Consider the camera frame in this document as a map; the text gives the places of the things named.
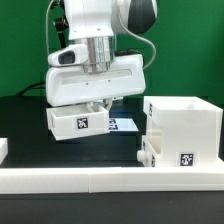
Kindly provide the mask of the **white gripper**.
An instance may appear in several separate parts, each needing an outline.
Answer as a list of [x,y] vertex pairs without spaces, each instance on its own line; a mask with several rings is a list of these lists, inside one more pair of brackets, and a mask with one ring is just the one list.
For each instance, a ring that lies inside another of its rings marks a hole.
[[141,94],[146,88],[140,54],[120,56],[103,73],[85,73],[82,66],[51,68],[46,77],[46,96],[53,107],[87,103],[90,113],[98,111],[92,101],[103,100],[110,110],[110,98]]

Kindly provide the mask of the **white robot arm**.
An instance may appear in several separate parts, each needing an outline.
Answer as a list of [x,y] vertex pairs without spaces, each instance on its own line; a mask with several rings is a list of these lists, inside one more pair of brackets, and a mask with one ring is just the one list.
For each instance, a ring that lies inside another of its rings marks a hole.
[[48,103],[58,107],[143,93],[143,56],[116,54],[115,36],[147,32],[157,19],[156,0],[64,0],[64,11],[70,44],[48,56]]

